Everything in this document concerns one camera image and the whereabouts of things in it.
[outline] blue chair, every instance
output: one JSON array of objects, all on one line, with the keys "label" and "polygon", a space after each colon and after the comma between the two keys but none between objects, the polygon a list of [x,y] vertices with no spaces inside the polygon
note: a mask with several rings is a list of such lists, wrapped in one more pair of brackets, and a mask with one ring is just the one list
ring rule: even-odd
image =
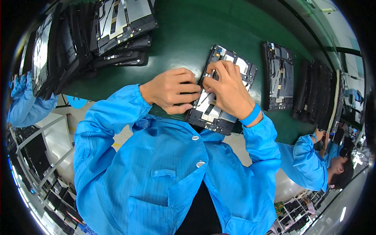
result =
[{"label": "blue chair", "polygon": [[88,100],[73,97],[73,96],[67,96],[68,103],[75,109],[80,109],[85,106],[85,104],[88,102]]}]

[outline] white button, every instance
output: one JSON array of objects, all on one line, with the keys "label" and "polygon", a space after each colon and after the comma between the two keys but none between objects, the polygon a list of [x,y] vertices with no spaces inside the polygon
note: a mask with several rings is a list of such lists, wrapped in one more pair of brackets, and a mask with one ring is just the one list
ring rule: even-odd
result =
[{"label": "white button", "polygon": [[200,168],[200,167],[202,167],[203,164],[205,164],[205,162],[198,162],[198,163],[196,163],[196,166],[197,166],[197,168]]}]

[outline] blue anti-static jacket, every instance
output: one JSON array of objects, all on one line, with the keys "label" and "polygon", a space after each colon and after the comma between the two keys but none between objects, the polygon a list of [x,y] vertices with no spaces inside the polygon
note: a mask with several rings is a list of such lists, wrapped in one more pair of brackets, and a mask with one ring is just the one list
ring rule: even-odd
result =
[{"label": "blue anti-static jacket", "polygon": [[[264,235],[276,219],[280,166],[272,121],[264,116],[243,127],[253,161],[244,167],[223,135],[148,115],[151,107],[130,85],[94,104],[78,124],[74,182],[88,226],[100,235],[172,235],[203,180],[224,233]],[[113,137],[128,124],[133,135],[116,152]]]},{"label": "blue anti-static jacket", "polygon": [[330,160],[339,156],[341,146],[330,143],[327,148],[330,151],[324,158],[313,149],[310,135],[299,137],[295,145],[278,143],[278,147],[281,153],[281,169],[292,181],[308,190],[326,192],[327,168]]},{"label": "blue anti-static jacket", "polygon": [[27,76],[22,75],[19,81],[15,80],[11,99],[13,102],[9,107],[6,120],[14,127],[27,127],[41,121],[58,104],[58,96],[54,94],[49,100],[34,97],[31,71],[27,73]]}]

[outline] jacket pocket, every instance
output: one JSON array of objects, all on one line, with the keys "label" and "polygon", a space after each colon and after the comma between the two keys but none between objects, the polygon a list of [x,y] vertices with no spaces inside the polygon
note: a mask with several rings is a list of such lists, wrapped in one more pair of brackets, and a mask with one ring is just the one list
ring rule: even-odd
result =
[{"label": "jacket pocket", "polygon": [[176,172],[174,170],[169,170],[169,169],[161,169],[161,170],[152,171],[152,177],[160,177],[160,176],[175,177]]},{"label": "jacket pocket", "polygon": [[256,222],[233,216],[226,224],[224,232],[231,235],[256,234],[254,233],[254,231],[257,228],[257,226],[258,223]]},{"label": "jacket pocket", "polygon": [[130,235],[172,234],[173,211],[170,207],[128,198],[128,228]]}]

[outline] blue wristband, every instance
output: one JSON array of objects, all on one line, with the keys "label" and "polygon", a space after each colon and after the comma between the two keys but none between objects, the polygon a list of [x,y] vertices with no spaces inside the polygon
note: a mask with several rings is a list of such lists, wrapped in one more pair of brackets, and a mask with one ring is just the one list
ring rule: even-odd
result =
[{"label": "blue wristband", "polygon": [[317,137],[314,134],[310,134],[310,136],[315,137],[316,143],[317,143]]},{"label": "blue wristband", "polygon": [[260,111],[261,111],[260,106],[258,106],[258,104],[256,104],[256,106],[253,109],[253,111],[251,112],[251,114],[248,117],[246,117],[244,120],[240,120],[240,122],[244,126],[248,126],[249,124],[251,124],[253,121],[256,120],[256,118],[258,117]]}]

